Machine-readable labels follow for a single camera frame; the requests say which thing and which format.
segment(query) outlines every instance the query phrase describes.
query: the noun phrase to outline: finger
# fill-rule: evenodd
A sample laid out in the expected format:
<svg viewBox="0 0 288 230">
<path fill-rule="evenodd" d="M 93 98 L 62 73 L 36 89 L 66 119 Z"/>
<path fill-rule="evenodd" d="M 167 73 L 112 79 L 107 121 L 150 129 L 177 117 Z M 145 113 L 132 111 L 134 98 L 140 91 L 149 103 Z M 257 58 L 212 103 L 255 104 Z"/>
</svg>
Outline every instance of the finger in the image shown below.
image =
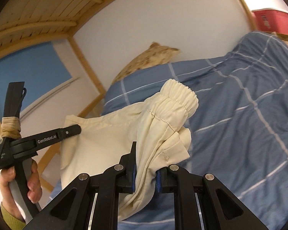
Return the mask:
<svg viewBox="0 0 288 230">
<path fill-rule="evenodd" d="M 43 191 L 42 191 L 42 188 L 40 187 L 37 190 L 29 191 L 28 192 L 28 198 L 30 199 L 30 201 L 32 203 L 38 203 L 42 197 L 42 193 L 43 193 Z"/>
<path fill-rule="evenodd" d="M 15 168 L 10 167 L 9 169 L 2 169 L 0 172 L 0 184 L 2 186 L 8 186 L 8 183 L 15 179 Z"/>
<path fill-rule="evenodd" d="M 35 160 L 32 160 L 31 171 L 32 173 L 37 173 L 37 163 Z"/>
<path fill-rule="evenodd" d="M 27 185 L 31 191 L 34 191 L 41 186 L 40 176 L 39 176 L 38 172 L 35 172 L 35 173 L 33 172 L 31 174 L 31 177 L 29 178 Z"/>
<path fill-rule="evenodd" d="M 3 169 L 0 172 L 0 191 L 4 200 L 13 203 L 14 199 L 9 189 L 8 183 L 15 179 L 15 168 Z"/>
</svg>

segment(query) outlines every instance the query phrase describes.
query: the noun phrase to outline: blue wall panel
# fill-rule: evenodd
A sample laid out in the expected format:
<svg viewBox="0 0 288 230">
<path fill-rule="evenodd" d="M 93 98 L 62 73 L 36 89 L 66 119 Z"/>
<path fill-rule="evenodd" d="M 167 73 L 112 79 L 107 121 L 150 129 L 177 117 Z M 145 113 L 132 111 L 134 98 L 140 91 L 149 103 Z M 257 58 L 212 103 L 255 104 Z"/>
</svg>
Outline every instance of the blue wall panel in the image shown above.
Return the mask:
<svg viewBox="0 0 288 230">
<path fill-rule="evenodd" d="M 12 53 L 0 59 L 0 119 L 9 82 L 25 81 L 27 95 L 22 110 L 71 78 L 51 42 Z"/>
</svg>

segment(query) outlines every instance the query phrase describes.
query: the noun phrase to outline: metal screw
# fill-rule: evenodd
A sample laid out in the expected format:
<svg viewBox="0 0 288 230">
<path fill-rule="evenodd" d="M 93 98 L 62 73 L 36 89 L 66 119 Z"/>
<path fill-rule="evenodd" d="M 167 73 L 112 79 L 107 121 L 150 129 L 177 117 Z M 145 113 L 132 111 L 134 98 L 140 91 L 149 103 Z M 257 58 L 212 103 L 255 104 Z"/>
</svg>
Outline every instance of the metal screw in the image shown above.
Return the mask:
<svg viewBox="0 0 288 230">
<path fill-rule="evenodd" d="M 212 181 L 214 179 L 214 175 L 213 174 L 206 174 L 205 178 L 209 181 Z"/>
<path fill-rule="evenodd" d="M 80 174 L 79 176 L 78 176 L 78 178 L 79 178 L 79 180 L 86 180 L 87 178 L 88 178 L 88 175 L 87 174 L 85 174 L 85 173 L 82 173 L 82 174 Z"/>
<path fill-rule="evenodd" d="M 178 167 L 176 164 L 172 164 L 172 165 L 170 166 L 170 170 L 176 171 L 176 170 L 178 170 L 178 169 L 179 169 L 179 167 Z"/>
<path fill-rule="evenodd" d="M 124 166 L 121 165 L 121 164 L 116 164 L 116 165 L 114 166 L 114 169 L 117 170 L 117 171 L 120 171 L 120 170 L 122 170 L 123 168 L 124 168 Z"/>
</svg>

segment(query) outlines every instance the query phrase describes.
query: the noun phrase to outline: human hand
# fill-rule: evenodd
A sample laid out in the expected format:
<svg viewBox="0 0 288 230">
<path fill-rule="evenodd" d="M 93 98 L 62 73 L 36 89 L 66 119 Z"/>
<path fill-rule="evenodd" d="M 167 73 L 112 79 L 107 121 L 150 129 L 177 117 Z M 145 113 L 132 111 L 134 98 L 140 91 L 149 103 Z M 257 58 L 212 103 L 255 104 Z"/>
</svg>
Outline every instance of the human hand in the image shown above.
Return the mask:
<svg viewBox="0 0 288 230">
<path fill-rule="evenodd" d="M 37 163 L 36 161 L 32 161 L 31 166 L 32 175 L 28 180 L 27 186 L 29 188 L 28 198 L 32 203 L 38 203 L 38 201 L 42 197 L 42 188 L 40 183 L 40 177 L 37 172 Z M 8 183 L 15 179 L 15 168 L 11 167 L 9 169 L 2 169 L 0 173 L 0 191 L 3 197 L 2 206 L 5 210 L 19 220 L 24 220 L 19 209 L 16 206 L 16 203 L 11 194 L 11 190 L 9 189 Z"/>
</svg>

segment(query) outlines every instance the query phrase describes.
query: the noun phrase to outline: wooden bunk bed frame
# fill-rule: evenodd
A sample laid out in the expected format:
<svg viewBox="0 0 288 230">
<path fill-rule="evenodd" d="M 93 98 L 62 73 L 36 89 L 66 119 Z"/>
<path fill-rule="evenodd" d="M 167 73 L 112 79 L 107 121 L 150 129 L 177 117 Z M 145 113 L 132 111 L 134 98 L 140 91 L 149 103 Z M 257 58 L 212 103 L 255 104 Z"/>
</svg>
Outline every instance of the wooden bunk bed frame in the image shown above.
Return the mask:
<svg viewBox="0 0 288 230">
<path fill-rule="evenodd" d="M 87 72 L 99 95 L 78 115 L 85 117 L 103 99 L 105 88 L 85 59 L 73 35 L 97 12 L 114 0 L 7 0 L 0 10 L 0 58 L 42 42 L 67 39 Z M 257 26 L 244 0 L 242 5 L 250 30 Z M 41 185 L 48 191 L 53 185 L 42 178 L 42 173 L 55 154 L 60 154 L 60 144 L 49 147 L 38 163 Z"/>
</svg>

